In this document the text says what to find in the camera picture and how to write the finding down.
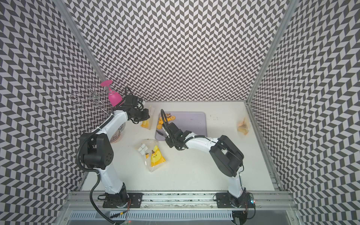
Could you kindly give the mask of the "clear resealable bag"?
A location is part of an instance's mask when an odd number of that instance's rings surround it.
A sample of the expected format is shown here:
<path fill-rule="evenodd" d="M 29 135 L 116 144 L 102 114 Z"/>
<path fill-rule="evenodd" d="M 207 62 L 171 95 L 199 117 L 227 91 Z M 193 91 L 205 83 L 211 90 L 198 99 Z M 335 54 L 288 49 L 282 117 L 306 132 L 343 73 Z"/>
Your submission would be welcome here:
<path fill-rule="evenodd" d="M 251 122 L 249 116 L 245 115 L 241 120 L 239 120 L 237 124 L 237 131 L 240 134 L 247 136 L 250 130 L 251 130 Z"/>

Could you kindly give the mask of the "ribbed glass bowl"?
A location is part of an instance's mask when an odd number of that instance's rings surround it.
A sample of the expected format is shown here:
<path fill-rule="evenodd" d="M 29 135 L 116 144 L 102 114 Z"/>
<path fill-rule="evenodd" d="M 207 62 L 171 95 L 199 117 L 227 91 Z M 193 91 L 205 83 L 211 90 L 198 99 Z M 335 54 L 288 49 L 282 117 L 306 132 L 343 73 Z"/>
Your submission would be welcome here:
<path fill-rule="evenodd" d="M 116 131 L 116 132 L 114 133 L 114 135 L 111 137 L 110 143 L 116 143 L 116 142 L 118 142 L 118 141 L 120 140 L 120 138 L 121 138 L 121 133 L 122 133 L 122 131 L 124 130 L 125 126 L 126 126 L 126 124 L 124 123 L 124 124 L 122 124 L 122 125 L 117 129 L 117 131 Z"/>

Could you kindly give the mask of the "clear bag yellow chick print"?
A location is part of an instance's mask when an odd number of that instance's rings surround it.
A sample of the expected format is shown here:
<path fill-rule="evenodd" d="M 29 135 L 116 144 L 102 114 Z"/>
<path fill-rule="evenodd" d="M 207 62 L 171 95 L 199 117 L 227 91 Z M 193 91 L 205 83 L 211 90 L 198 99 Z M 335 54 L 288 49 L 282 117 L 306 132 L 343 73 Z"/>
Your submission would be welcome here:
<path fill-rule="evenodd" d="M 144 160 L 149 172 L 153 172 L 163 166 L 167 161 L 163 156 L 159 142 L 154 139 L 143 139 L 137 149 Z"/>

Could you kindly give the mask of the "lilac plastic tray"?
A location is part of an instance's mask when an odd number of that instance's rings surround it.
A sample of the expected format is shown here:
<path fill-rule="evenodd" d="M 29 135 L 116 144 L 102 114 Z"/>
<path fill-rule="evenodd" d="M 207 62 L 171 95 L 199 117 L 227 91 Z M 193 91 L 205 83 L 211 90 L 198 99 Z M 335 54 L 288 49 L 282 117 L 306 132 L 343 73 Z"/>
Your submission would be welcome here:
<path fill-rule="evenodd" d="M 173 121 L 168 119 L 169 123 L 173 122 L 183 132 L 189 130 L 197 135 L 207 136 L 206 115 L 204 112 L 165 111 L 165 113 L 169 114 L 170 117 L 175 117 Z"/>

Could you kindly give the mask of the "pink upside-down wine glass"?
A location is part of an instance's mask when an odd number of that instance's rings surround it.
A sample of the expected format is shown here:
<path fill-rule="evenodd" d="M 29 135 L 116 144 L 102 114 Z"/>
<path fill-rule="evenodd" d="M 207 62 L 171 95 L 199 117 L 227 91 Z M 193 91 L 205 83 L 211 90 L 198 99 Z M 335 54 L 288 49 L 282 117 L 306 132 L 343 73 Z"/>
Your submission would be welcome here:
<path fill-rule="evenodd" d="M 103 81 L 100 85 L 102 87 L 107 88 L 107 90 L 108 90 L 108 99 L 109 99 L 111 105 L 113 107 L 116 107 L 117 105 L 122 103 L 123 97 L 121 96 L 121 94 L 119 94 L 118 92 L 116 92 L 115 90 L 113 90 L 111 88 L 112 84 L 113 84 L 112 80 L 106 80 L 106 81 Z"/>

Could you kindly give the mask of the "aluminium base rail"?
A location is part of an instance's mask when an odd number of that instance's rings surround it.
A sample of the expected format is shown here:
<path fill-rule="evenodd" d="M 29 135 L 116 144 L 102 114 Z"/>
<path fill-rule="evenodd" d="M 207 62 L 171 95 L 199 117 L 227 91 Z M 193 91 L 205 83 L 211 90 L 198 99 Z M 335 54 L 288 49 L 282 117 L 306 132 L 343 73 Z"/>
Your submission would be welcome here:
<path fill-rule="evenodd" d="M 287 191 L 250 191 L 256 210 L 290 211 L 297 206 Z M 128 191 L 131 203 L 139 210 L 242 210 L 230 204 L 227 193 L 221 191 Z"/>

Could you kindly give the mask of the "chrome glass drying rack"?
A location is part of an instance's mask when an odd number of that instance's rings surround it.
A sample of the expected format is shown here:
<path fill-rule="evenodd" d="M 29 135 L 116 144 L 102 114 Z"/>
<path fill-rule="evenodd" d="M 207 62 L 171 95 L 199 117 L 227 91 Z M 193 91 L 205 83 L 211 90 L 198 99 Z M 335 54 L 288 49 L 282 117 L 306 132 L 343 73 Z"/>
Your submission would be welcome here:
<path fill-rule="evenodd" d="M 93 109 L 94 113 L 99 113 L 106 118 L 112 114 L 107 88 L 96 84 L 90 84 L 83 89 L 73 91 L 70 94 L 70 100 L 73 109 L 78 112 L 85 109 Z"/>

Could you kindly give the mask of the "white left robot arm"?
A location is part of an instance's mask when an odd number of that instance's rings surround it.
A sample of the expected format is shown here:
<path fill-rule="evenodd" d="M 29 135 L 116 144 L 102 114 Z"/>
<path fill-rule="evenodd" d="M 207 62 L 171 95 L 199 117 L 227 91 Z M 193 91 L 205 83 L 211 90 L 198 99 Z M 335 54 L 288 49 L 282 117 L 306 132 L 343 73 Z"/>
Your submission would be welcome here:
<path fill-rule="evenodd" d="M 149 110 L 144 107 L 144 100 L 135 95 L 126 95 L 112 109 L 105 122 L 91 133 L 80 136 L 76 164 L 83 171 L 96 173 L 107 194 L 117 195 L 124 186 L 112 165 L 114 151 L 111 138 L 127 121 L 139 123 L 149 118 Z"/>

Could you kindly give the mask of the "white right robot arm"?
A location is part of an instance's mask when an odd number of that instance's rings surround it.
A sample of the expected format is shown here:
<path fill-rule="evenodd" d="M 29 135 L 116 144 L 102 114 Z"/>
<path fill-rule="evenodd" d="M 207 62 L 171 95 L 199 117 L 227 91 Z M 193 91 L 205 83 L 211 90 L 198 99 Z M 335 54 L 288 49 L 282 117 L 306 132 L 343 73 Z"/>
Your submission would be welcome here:
<path fill-rule="evenodd" d="M 174 123 L 164 123 L 163 130 L 170 148 L 178 151 L 199 150 L 210 154 L 220 172 L 228 177 L 228 193 L 234 198 L 240 198 L 244 192 L 240 179 L 244 155 L 230 138 L 224 135 L 210 138 L 191 131 L 183 132 Z"/>

